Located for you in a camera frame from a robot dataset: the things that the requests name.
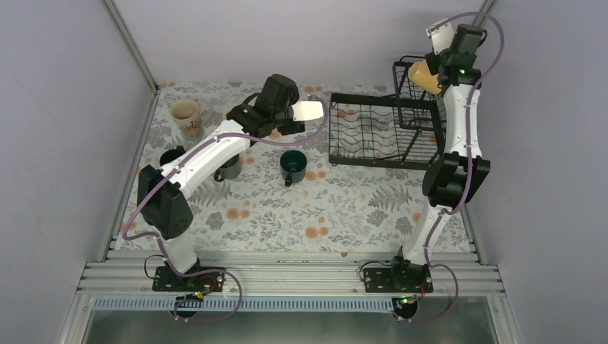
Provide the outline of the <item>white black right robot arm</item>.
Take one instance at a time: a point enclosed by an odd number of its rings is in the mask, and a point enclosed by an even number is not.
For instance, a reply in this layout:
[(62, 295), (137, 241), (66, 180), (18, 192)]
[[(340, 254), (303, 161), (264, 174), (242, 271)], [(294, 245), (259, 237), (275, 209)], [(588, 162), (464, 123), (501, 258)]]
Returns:
[(410, 240), (391, 261), (390, 286), (397, 292), (431, 292), (430, 255), (449, 218), (470, 201), (490, 172), (478, 140), (477, 106), (482, 72), (474, 67), (486, 36), (480, 27), (451, 23), (427, 29), (432, 52), (425, 57), (427, 76), (409, 77), (423, 90), (437, 88), (446, 115), (445, 146), (426, 171), (422, 190), (427, 200)]

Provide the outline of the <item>floral patterned table mat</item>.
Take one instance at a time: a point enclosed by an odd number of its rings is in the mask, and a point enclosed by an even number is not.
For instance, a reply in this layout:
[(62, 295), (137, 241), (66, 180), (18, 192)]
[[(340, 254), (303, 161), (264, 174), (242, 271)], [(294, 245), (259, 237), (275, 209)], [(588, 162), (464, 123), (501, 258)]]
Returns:
[[(165, 151), (196, 142), (181, 134), (170, 116), (180, 99), (208, 103), (214, 114), (206, 134), (228, 110), (261, 85), (169, 82), (160, 91), (137, 172), (159, 167)], [(365, 166), (332, 166), (329, 128), (297, 148), (256, 143), (240, 153), (242, 171), (234, 180), (207, 178), (189, 198), (194, 214), (187, 238), (200, 250), (284, 252), (395, 252), (410, 239), (426, 197), (424, 171)], [(305, 178), (285, 187), (280, 156), (288, 149), (308, 159)]]

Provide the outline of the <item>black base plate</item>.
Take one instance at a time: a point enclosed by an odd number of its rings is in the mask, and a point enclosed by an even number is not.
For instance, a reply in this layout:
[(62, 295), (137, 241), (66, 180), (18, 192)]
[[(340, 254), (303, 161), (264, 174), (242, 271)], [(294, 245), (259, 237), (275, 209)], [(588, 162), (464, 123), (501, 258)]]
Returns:
[(207, 295), (221, 292), (225, 281), (225, 269), (221, 267), (199, 267), (194, 272), (204, 271), (194, 277), (180, 277), (168, 266), (160, 266), (151, 275), (154, 292), (180, 292)]
[(388, 267), (365, 268), (364, 287), (367, 293), (433, 293), (433, 279), (427, 265), (410, 265), (397, 270)]

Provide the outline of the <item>aluminium rail frame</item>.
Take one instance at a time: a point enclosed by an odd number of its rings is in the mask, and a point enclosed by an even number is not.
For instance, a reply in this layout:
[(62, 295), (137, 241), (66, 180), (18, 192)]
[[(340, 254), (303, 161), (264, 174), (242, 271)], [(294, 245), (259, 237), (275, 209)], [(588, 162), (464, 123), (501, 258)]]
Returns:
[[(367, 311), (388, 313), (396, 293), (373, 294), (360, 280), (360, 266), (372, 266), (390, 253), (338, 252), (200, 252), (204, 264), (223, 267), (226, 277), (204, 299), (203, 309), (229, 312)], [(480, 297), (490, 316), (490, 329), (499, 343), (519, 343), (520, 336), (496, 266), (482, 263), (475, 252), (434, 253), (434, 291), (425, 300), (458, 296)], [(85, 265), (65, 324), (61, 343), (83, 343), (96, 310), (169, 310), (182, 292), (156, 291), (143, 265), (161, 265), (155, 251), (111, 250), (102, 262)]]

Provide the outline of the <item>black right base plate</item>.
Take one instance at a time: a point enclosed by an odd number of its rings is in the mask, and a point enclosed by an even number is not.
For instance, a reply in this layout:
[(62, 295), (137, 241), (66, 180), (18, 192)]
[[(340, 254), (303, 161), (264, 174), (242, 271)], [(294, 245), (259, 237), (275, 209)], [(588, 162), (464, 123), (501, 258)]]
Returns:
[(365, 268), (364, 287), (367, 293), (433, 293), (433, 279), (427, 265), (410, 265), (397, 270), (388, 267)]

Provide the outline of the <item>matte black mug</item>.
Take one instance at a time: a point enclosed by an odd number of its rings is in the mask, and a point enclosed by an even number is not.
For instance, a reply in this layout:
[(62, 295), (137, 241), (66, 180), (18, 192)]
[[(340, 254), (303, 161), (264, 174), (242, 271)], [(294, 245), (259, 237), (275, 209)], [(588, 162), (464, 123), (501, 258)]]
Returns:
[(175, 161), (177, 158), (182, 157), (185, 152), (186, 150), (182, 145), (178, 145), (175, 148), (165, 151), (159, 159), (160, 166), (164, 166), (167, 163)]

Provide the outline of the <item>teal green mug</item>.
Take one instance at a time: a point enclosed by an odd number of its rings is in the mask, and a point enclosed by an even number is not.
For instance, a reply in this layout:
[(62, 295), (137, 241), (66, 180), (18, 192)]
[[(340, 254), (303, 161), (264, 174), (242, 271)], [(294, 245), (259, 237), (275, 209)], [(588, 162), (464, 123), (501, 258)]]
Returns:
[(287, 150), (280, 156), (280, 171), (285, 187), (300, 183), (305, 178), (308, 159), (302, 151)]

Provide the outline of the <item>dark grey mug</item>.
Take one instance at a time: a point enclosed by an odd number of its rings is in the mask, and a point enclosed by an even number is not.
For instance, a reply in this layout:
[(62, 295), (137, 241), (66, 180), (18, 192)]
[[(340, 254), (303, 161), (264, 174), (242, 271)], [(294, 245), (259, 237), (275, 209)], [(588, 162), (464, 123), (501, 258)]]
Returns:
[(236, 179), (242, 171), (242, 163), (239, 159), (239, 154), (230, 158), (222, 164), (214, 173), (213, 179), (215, 182)]

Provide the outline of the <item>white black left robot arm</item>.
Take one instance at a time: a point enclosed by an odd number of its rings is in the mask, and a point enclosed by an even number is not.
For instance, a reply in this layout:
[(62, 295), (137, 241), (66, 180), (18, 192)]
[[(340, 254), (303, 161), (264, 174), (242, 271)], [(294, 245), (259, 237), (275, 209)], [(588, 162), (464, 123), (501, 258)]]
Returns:
[(193, 192), (230, 159), (256, 142), (265, 142), (272, 131), (301, 133), (300, 93), (290, 78), (273, 74), (261, 92), (235, 105), (226, 118), (200, 143), (159, 168), (146, 166), (138, 177), (136, 213), (154, 228), (171, 281), (181, 290), (199, 282), (199, 258), (187, 238), (194, 220), (188, 203)]

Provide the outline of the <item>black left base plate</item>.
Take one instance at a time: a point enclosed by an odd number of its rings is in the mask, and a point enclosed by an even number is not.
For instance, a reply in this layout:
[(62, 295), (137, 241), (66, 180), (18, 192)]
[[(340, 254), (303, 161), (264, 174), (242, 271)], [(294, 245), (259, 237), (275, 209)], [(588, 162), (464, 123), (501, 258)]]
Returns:
[(160, 266), (151, 275), (154, 292), (180, 292), (207, 295), (221, 292), (225, 281), (225, 269), (221, 267), (199, 267), (194, 272), (204, 271), (194, 277), (180, 277), (168, 266)]

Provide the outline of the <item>yellow mug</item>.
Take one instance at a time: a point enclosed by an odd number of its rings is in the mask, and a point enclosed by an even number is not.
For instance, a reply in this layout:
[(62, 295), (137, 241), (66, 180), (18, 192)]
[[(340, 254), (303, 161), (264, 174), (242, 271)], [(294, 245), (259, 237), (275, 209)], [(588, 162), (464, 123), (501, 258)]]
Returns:
[(441, 84), (438, 82), (438, 74), (432, 73), (425, 59), (414, 62), (408, 71), (408, 78), (416, 86), (431, 95), (441, 93)]

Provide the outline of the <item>tall floral cream mug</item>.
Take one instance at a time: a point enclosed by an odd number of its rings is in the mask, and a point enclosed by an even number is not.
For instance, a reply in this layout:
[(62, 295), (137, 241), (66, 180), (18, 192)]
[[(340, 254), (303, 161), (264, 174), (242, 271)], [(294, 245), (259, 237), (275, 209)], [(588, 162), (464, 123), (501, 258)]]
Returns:
[(188, 140), (200, 140), (205, 136), (206, 122), (214, 114), (208, 103), (199, 104), (192, 99), (177, 100), (170, 107), (170, 115)]

